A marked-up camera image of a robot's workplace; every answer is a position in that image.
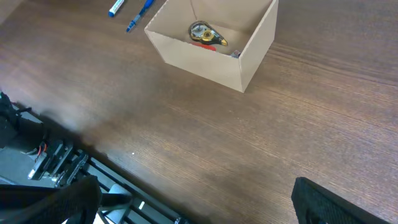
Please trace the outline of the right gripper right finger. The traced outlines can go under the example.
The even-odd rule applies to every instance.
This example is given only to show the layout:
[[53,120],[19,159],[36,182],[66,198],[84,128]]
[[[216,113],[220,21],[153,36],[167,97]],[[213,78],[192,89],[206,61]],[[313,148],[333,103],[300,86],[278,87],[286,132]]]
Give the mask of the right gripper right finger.
[[291,199],[299,224],[388,224],[305,177],[297,177]]

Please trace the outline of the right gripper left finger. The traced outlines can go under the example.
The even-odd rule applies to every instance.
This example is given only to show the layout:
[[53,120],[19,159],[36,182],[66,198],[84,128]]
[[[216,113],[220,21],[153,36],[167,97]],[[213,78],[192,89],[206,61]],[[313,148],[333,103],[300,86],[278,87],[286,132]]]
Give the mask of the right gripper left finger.
[[93,223],[101,198],[93,175],[62,189],[1,185],[1,223]]

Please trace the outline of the brown cardboard box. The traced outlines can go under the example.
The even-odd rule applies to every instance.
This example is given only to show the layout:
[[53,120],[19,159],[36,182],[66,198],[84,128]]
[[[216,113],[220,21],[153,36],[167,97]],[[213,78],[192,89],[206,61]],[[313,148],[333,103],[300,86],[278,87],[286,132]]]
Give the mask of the brown cardboard box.
[[[244,92],[275,37],[278,0],[167,0],[145,28],[165,63]],[[192,45],[188,28],[205,21],[228,46]],[[231,57],[235,50],[239,58]]]

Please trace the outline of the yellow black correction tape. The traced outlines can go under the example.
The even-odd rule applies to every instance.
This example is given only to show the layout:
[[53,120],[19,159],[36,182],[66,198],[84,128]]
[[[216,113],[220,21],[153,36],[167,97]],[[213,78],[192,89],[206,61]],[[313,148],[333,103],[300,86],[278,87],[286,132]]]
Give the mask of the yellow black correction tape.
[[228,46],[227,40],[205,21],[195,21],[188,28],[190,38],[204,45]]

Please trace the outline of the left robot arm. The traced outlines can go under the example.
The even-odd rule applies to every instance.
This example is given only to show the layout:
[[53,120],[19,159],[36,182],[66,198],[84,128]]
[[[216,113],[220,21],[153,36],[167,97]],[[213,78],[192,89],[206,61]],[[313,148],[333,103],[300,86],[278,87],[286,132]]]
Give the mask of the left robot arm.
[[30,107],[16,110],[9,97],[1,92],[1,149],[23,140],[21,114],[31,110]]

